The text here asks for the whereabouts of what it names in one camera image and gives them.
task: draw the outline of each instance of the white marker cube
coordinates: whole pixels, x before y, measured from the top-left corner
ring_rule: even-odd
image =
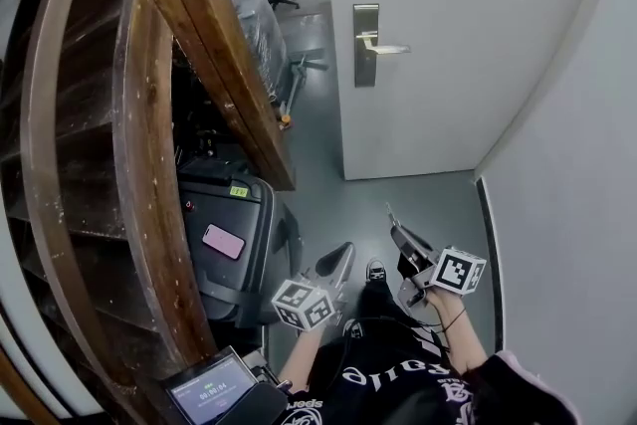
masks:
[[[292,280],[285,280],[272,299],[281,321],[311,331],[334,314],[329,293]]]
[[[446,248],[429,284],[462,296],[470,294],[478,286],[486,265],[487,261],[480,257]]]

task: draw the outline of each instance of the wooden handrail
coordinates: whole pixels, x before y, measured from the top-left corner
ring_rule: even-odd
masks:
[[[60,425],[58,419],[22,378],[2,347],[0,347],[0,386],[36,425]]]
[[[56,148],[56,98],[72,1],[41,0],[29,42],[20,114],[21,160],[29,218],[47,280],[83,354],[117,403],[137,423],[161,423],[161,416],[108,344],[64,216]]]
[[[294,172],[232,0],[155,0],[208,95],[275,189]]]
[[[113,152],[146,302],[185,369],[216,351],[181,216],[170,102],[172,33],[153,0],[123,0],[112,76]]]

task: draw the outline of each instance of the human hand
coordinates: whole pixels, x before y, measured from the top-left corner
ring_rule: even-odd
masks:
[[[436,286],[427,289],[426,299],[434,306],[441,319],[459,314],[464,308],[460,296]]]

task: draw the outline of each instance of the digital display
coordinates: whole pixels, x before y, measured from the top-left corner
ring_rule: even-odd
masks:
[[[203,425],[228,411],[256,384],[246,370],[229,356],[170,392],[190,421]]]

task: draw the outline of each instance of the yellow label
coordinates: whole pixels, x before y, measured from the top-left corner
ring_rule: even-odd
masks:
[[[239,186],[233,186],[230,188],[230,194],[234,197],[247,197],[248,188],[240,188]]]

